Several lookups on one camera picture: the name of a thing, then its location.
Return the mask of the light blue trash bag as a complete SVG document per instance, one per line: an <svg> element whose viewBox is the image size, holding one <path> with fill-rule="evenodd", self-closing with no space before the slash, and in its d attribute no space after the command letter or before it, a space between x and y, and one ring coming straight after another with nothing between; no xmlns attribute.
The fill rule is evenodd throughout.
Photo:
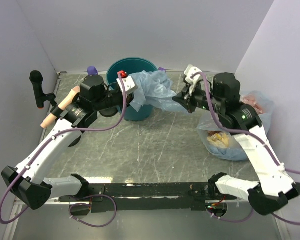
<svg viewBox="0 0 300 240"><path fill-rule="evenodd" d="M173 82L165 71L142 71L132 73L130 77L137 85L134 99L130 103L135 111L139 112L143 106L151 105L166 112L188 113L179 103L173 101L177 94L171 89Z"/></svg>

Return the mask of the teal plastic trash bin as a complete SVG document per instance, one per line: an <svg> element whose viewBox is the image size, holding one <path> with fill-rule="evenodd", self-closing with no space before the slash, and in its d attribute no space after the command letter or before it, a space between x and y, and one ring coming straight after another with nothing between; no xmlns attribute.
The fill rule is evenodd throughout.
<svg viewBox="0 0 300 240"><path fill-rule="evenodd" d="M119 89L125 87L127 94L132 94L133 102L126 108L124 119L126 121L143 121L148 118L153 107L145 104L145 88L141 86L142 75L153 73L158 68L150 61L139 57L128 57L113 63L107 73L106 80L112 88L115 83L119 84Z"/></svg>

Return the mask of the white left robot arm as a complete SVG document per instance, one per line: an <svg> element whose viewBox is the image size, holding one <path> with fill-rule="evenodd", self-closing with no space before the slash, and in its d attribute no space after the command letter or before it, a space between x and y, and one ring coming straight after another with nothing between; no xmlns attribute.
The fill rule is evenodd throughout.
<svg viewBox="0 0 300 240"><path fill-rule="evenodd" d="M90 130L99 114L111 117L111 109L128 106L133 100L138 86L132 77L116 81L117 87L110 90L100 75L88 75L54 110L59 119L48 136L28 158L2 171L10 192L29 208L37 210L52 198L72 196L83 201L88 197L89 182L82 176L47 178L47 174L62 153Z"/></svg>

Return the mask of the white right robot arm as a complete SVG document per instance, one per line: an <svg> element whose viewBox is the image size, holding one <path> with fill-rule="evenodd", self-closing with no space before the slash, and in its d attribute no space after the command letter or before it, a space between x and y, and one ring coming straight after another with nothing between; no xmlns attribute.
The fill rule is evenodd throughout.
<svg viewBox="0 0 300 240"><path fill-rule="evenodd" d="M209 84L206 75L195 68L193 73L183 73L182 78L185 87L172 99L188 113L210 111L215 124L242 147L258 176L258 181L248 181L216 174L208 181L210 197L231 195L246 200L258 214L266 216L300 196L300 182L289 176L277 158L256 110L240 100L241 83L235 75L219 73Z"/></svg>

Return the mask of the clear bag with trash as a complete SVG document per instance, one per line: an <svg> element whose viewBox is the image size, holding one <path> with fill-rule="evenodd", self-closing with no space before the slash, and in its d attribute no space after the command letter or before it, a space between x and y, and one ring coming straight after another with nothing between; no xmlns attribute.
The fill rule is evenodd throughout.
<svg viewBox="0 0 300 240"><path fill-rule="evenodd" d="M275 102L257 90L241 91L240 100L256 110L265 132L268 133L275 110ZM206 149L215 157L228 161L245 161L248 159L235 138L217 127L208 110L203 112L196 129Z"/></svg>

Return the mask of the purple microphone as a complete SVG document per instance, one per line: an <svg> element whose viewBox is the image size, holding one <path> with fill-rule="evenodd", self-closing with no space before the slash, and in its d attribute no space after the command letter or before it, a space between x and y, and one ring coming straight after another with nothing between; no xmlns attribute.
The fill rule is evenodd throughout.
<svg viewBox="0 0 300 240"><path fill-rule="evenodd" d="M98 75L98 70L96 69L95 66L89 66L87 68L87 74L90 75L90 76Z"/></svg>

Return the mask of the black round stand base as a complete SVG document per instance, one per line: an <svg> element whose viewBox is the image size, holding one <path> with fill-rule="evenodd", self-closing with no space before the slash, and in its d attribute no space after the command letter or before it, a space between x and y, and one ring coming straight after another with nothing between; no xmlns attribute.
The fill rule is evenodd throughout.
<svg viewBox="0 0 300 240"><path fill-rule="evenodd" d="M74 147L75 145L77 145L80 142L81 138L82 137L80 136L77 139L75 139L68 147L71 148L71 147Z"/></svg>

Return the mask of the beige microphone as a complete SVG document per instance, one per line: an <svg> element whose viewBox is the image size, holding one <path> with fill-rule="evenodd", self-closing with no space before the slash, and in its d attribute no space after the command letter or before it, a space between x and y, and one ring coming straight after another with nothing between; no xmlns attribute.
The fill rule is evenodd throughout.
<svg viewBox="0 0 300 240"><path fill-rule="evenodd" d="M73 102L78 93L80 93L80 87L76 86L69 92L65 99L63 99L62 102L51 111L51 113L43 120L40 126L45 129L57 118L59 118L61 113Z"/></svg>

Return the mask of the black microphone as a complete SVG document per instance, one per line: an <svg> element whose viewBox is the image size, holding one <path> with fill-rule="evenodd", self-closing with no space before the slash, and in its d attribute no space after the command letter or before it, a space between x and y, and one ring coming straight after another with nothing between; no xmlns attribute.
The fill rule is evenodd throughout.
<svg viewBox="0 0 300 240"><path fill-rule="evenodd" d="M58 104L55 101L56 95L54 93L45 94L43 91L43 76L38 70L33 70L29 75L29 80L32 84L36 106L39 109L43 109L45 102L48 101L53 107L56 107Z"/></svg>

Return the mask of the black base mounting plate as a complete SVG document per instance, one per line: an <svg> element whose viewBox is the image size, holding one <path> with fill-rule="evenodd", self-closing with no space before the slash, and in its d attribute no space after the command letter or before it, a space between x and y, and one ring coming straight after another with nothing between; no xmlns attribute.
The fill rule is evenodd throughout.
<svg viewBox="0 0 300 240"><path fill-rule="evenodd" d="M88 187L87 198L62 196L58 200L91 204L92 213L114 210L111 197L118 211L179 210L205 211L207 203L235 200L236 197L213 193L207 182L169 183L93 183Z"/></svg>

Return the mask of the aluminium frame rail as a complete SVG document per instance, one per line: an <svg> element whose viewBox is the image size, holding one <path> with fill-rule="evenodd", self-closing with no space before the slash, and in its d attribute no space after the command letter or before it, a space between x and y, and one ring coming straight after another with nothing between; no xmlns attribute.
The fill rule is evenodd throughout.
<svg viewBox="0 0 300 240"><path fill-rule="evenodd" d="M166 69L165 70L167 73L183 73L184 70L176 70L176 69ZM205 74L212 75L212 74L217 74L217 72L213 71L203 71ZM57 71L57 74L59 75L65 75L65 74L70 74L70 75L87 75L87 71ZM106 75L107 71L99 71L98 73L100 75Z"/></svg>

